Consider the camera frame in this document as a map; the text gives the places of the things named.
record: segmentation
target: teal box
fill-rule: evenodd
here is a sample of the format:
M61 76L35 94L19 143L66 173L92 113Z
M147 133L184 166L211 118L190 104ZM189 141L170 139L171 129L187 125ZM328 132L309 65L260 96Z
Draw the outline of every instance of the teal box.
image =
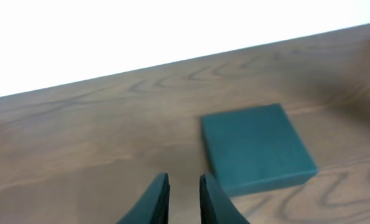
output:
M318 169L279 104L201 117L206 153L229 196L305 183Z

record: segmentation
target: wood grain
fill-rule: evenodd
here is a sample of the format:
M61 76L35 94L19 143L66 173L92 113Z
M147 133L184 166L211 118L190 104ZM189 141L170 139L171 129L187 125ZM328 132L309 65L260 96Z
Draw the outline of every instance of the wood grain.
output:
M370 25L0 98L0 223L114 223L158 172L170 222L200 222L199 117L270 103L323 170L240 211L370 223Z

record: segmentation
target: wooden table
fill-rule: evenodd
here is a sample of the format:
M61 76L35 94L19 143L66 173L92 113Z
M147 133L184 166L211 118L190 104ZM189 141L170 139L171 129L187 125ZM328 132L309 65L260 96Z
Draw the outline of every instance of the wooden table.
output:
M321 172L235 206L370 223L370 25L0 98L0 223L115 223L158 172L170 223L199 223L198 118L277 102Z

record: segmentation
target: white background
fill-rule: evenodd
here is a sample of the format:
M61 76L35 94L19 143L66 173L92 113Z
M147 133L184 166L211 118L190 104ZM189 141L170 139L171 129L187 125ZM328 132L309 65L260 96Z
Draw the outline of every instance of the white background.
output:
M370 0L0 0L0 96L370 23Z

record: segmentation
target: black pointed object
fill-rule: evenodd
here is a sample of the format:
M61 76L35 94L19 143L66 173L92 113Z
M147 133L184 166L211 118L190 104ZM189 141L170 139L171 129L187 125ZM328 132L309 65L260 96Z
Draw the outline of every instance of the black pointed object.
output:
M200 177L200 215L201 224L249 223L211 174Z
M155 177L146 191L117 224L166 224L170 198L168 174Z

